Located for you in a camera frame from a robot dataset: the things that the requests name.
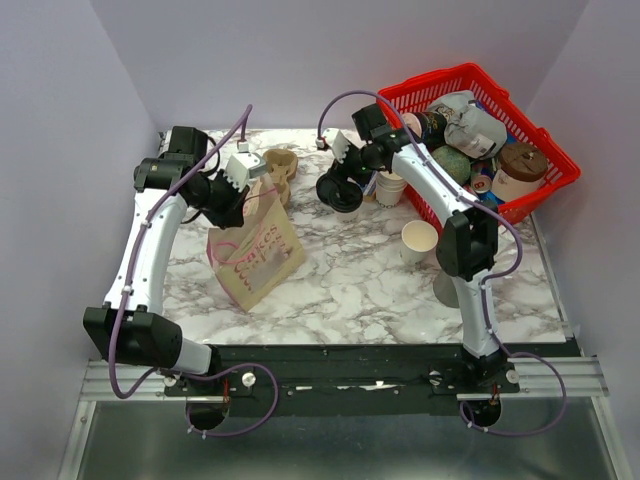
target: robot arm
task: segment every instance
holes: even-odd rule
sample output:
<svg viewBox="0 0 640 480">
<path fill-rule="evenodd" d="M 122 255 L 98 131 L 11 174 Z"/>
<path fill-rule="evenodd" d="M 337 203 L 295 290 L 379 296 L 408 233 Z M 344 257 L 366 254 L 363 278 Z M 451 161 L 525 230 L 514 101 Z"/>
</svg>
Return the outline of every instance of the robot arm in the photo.
<svg viewBox="0 0 640 480">
<path fill-rule="evenodd" d="M 480 281 L 489 274 L 498 247 L 498 224 L 489 215 L 471 208 L 460 200 L 476 200 L 457 185 L 433 160 L 424 145 L 419 147 L 432 162 L 449 186 L 458 192 L 452 195 L 433 171 L 423 163 L 410 144 L 403 129 L 392 130 L 377 105 L 370 105 L 353 115 L 358 133 L 366 142 L 357 148 L 336 129 L 327 129 L 323 137 L 331 148 L 335 161 L 328 173 L 320 177 L 316 188 L 318 197 L 336 207 L 337 202 L 361 202 L 357 185 L 368 172 L 387 170 L 404 178 L 433 209 L 444 229 L 437 247 L 437 258 L 442 269 L 452 277 L 458 294 L 463 322 L 463 346 L 474 358 L 489 357 L 499 346 L 487 329 Z M 491 287 L 485 287 L 488 298 L 489 321 L 496 330 L 495 314 L 491 302 Z"/>
<path fill-rule="evenodd" d="M 160 158 L 147 158 L 136 167 L 135 211 L 123 260 L 103 306 L 87 308 L 83 324 L 104 358 L 125 288 L 131 252 L 140 223 L 153 205 L 206 153 L 207 135 L 189 127 L 174 127 L 169 148 Z M 182 336 L 180 326 L 162 316 L 162 295 L 171 247 L 187 207 L 202 212 L 220 228 L 243 225 L 242 207 L 248 182 L 266 173 L 264 160 L 249 152 L 231 156 L 224 169 L 208 178 L 191 177 L 176 195 L 166 199 L 149 222 L 132 276 L 125 319 L 118 337 L 116 361 L 174 371 L 206 374 L 216 368 L 215 350 Z"/>
</svg>

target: black lid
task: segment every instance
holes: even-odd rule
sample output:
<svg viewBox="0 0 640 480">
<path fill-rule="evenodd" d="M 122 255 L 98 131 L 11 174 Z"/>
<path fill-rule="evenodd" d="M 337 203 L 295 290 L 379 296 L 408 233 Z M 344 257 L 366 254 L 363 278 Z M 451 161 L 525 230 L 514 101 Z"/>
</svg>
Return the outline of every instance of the black lid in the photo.
<svg viewBox="0 0 640 480">
<path fill-rule="evenodd" d="M 320 201 L 336 212 L 351 213 L 362 205 L 362 190 L 355 183 L 335 178 L 327 173 L 316 182 Z"/>
</svg>

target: can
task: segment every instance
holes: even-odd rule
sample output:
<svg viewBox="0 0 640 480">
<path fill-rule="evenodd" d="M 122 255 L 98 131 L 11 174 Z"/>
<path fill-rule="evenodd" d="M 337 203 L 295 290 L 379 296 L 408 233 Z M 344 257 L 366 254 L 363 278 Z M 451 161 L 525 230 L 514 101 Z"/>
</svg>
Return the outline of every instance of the can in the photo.
<svg viewBox="0 0 640 480">
<path fill-rule="evenodd" d="M 444 131 L 447 119 L 435 112 L 414 112 L 402 115 L 409 129 L 415 134 L 415 139 L 424 143 L 430 152 L 445 145 Z"/>
<path fill-rule="evenodd" d="M 471 172 L 471 180 L 469 181 L 471 188 L 478 195 L 487 193 L 491 190 L 491 177 L 484 173 Z"/>
<path fill-rule="evenodd" d="M 464 186 L 464 187 L 462 187 L 462 188 L 464 188 L 467 192 L 469 192 L 469 193 L 470 193 L 471 195 L 473 195 L 474 197 L 476 197 L 476 198 L 480 198 L 480 197 L 478 196 L 478 194 L 473 190 L 473 188 L 471 188 L 471 185 L 465 185 L 465 186 Z"/>
</svg>

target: jar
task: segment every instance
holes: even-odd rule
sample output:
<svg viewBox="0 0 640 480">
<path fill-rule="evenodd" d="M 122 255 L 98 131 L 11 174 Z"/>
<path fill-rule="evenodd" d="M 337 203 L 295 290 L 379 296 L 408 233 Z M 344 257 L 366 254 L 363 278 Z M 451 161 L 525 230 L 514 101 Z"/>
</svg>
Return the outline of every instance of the jar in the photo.
<svg viewBox="0 0 640 480">
<path fill-rule="evenodd" d="M 498 154 L 500 168 L 491 192 L 504 202 L 535 192 L 544 182 L 549 162 L 543 153 L 528 143 L 511 143 Z"/>
</svg>

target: stacked cups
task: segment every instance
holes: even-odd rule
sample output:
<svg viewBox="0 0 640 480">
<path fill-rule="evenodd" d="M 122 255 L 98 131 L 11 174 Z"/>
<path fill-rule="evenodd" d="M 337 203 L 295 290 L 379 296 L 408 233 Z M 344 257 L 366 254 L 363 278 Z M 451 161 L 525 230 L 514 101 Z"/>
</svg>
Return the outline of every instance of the stacked cups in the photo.
<svg viewBox="0 0 640 480">
<path fill-rule="evenodd" d="M 383 207 L 393 207 L 400 201 L 407 182 L 400 175 L 378 172 L 376 176 L 376 199 Z"/>
</svg>

